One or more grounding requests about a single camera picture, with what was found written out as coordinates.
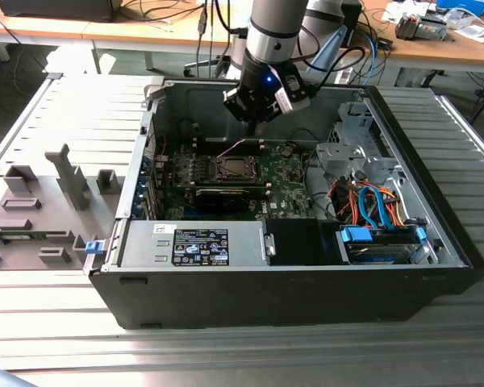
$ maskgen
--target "floor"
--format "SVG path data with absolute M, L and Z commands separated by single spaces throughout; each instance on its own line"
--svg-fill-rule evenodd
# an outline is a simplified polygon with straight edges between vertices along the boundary
M 54 53 L 57 50 L 56 47 L 49 46 L 28 46 L 22 53 L 22 48 L 10 46 L 10 61 L 0 63 L 0 140 L 28 104 L 29 96 L 43 82 L 44 75 L 33 57 L 45 66 L 48 63 L 47 56 L 55 57 Z M 155 74 L 145 69 L 142 52 L 99 50 L 99 57 L 101 57 L 101 66 L 109 69 L 111 74 Z M 153 61 L 156 73 L 180 77 L 183 65 L 194 62 L 195 55 L 158 52 L 153 54 Z M 15 67 L 17 67 L 16 76 L 13 75 Z M 200 74 L 206 77 L 207 72 L 207 68 L 204 68 L 201 69 Z M 478 89 L 478 85 L 466 73 L 446 73 L 443 76 L 437 76 L 431 86 L 438 94 L 446 95 L 465 117 L 470 114 L 477 100 L 474 91 Z M 484 139 L 484 111 L 475 123 L 475 129 Z

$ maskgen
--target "blue tab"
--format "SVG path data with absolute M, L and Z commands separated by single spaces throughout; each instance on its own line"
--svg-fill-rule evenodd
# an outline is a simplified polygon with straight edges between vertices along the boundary
M 106 252 L 105 240 L 91 240 L 84 248 L 86 254 L 104 254 Z
M 351 235 L 353 242 L 373 242 L 371 231 L 365 227 L 348 227 L 346 230 Z
M 349 242 L 351 240 L 348 232 L 346 231 L 346 229 L 344 229 L 343 231 L 340 232 L 340 236 L 342 236 L 342 241 L 343 242 Z
M 373 242 L 371 231 L 365 227 L 345 227 L 340 235 L 343 242 Z
M 422 227 L 416 228 L 416 234 L 418 235 L 419 241 L 424 242 L 427 238 L 427 233 Z

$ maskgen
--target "wooden desk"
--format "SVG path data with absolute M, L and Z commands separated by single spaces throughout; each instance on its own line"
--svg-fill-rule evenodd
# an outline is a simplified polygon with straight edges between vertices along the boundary
M 467 39 L 453 30 L 449 32 L 450 40 L 444 42 L 396 39 L 396 25 L 379 21 L 383 14 L 380 10 L 385 9 L 389 2 L 364 0 L 371 27 L 376 31 L 382 30 L 379 36 L 393 41 L 393 50 L 387 59 L 380 85 L 394 85 L 402 67 L 484 73 L 484 44 Z M 366 23 L 362 15 L 360 21 Z
M 174 1 L 143 0 L 145 10 L 154 6 L 168 6 Z M 170 10 L 159 10 L 151 14 L 154 17 L 165 17 L 176 13 L 177 10 L 191 9 L 195 4 L 179 5 Z M 134 19 L 142 19 L 138 3 L 124 11 Z M 185 13 L 171 18 L 171 24 L 143 23 L 125 18 L 120 12 L 111 23 L 91 23 L 81 20 L 64 20 L 29 17 L 7 17 L 0 10 L 0 19 L 11 30 L 15 37 L 23 44 L 42 45 L 79 45 L 90 52 L 90 69 L 100 73 L 96 48 L 114 48 L 122 50 L 136 50 L 144 52 L 188 52 L 196 51 L 198 39 L 198 17 L 200 10 Z M 210 22 L 202 38 L 201 53 L 208 53 L 210 43 Z M 0 25 L 0 42 L 15 43 Z M 221 53 L 227 44 L 227 32 L 215 17 L 214 35 L 212 40 L 213 53 Z
M 171 5 L 172 1 L 142 0 L 143 8 Z M 366 14 L 372 27 L 379 35 L 394 41 L 393 51 L 386 62 L 381 85 L 393 85 L 402 67 L 416 69 L 443 69 L 455 71 L 474 71 L 484 73 L 484 44 L 476 43 L 451 31 L 451 41 L 436 42 L 431 40 L 398 40 L 394 34 L 394 24 L 387 26 L 378 20 L 388 0 L 365 0 Z M 182 9 L 193 8 L 195 4 L 178 5 Z M 138 3 L 129 7 L 128 14 L 134 19 L 141 19 Z M 159 10 L 152 17 L 165 17 L 176 10 Z M 15 36 L 25 44 L 80 45 L 90 52 L 90 71 L 100 72 L 95 48 L 115 48 L 150 52 L 195 52 L 197 47 L 197 21 L 200 10 L 171 19 L 171 24 L 153 23 L 158 27 L 172 29 L 162 31 L 148 23 L 136 22 L 123 17 L 120 13 L 112 23 L 90 23 L 79 20 L 9 18 L 0 11 L 0 19 L 12 30 Z M 203 36 L 201 53 L 207 53 L 210 42 L 210 27 Z M 0 42 L 15 41 L 0 25 Z M 215 18 L 213 53 L 223 51 L 227 42 L 227 32 Z M 146 54 L 148 62 L 151 55 Z

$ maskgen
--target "metal slotted surface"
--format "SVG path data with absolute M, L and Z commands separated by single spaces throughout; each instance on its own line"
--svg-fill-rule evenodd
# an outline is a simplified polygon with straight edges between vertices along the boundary
M 123 77 L 128 85 L 130 79 L 138 85 L 139 78 Z M 397 90 L 382 92 L 449 200 L 479 205 L 484 198 L 466 193 L 484 185 L 484 170 L 445 169 L 463 157 L 463 168 L 484 163 L 474 143 L 416 139 L 421 130 L 467 134 L 427 91 L 403 89 L 405 100 Z M 415 104 L 430 115 L 420 117 Z M 458 211 L 473 220 L 465 224 L 473 235 L 484 214 Z M 477 241 L 484 254 L 484 240 Z M 125 331 L 79 271 L 0 272 L 0 368 L 39 386 L 484 385 L 484 281 L 401 323 Z
M 140 129 L 144 86 L 150 77 L 74 76 L 47 80 L 10 131 L 0 158 L 2 179 L 11 164 L 30 165 L 36 176 L 57 176 L 44 153 L 68 144 L 69 160 L 86 177 L 114 169 L 125 177 Z
M 380 91 L 484 255 L 483 142 L 448 100 L 429 89 Z

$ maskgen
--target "robotic arm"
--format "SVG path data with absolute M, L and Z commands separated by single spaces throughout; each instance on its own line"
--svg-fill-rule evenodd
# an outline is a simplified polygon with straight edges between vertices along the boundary
M 315 87 L 299 76 L 290 58 L 308 0 L 255 0 L 240 81 L 224 92 L 224 105 L 254 134 L 258 123 L 310 105 Z

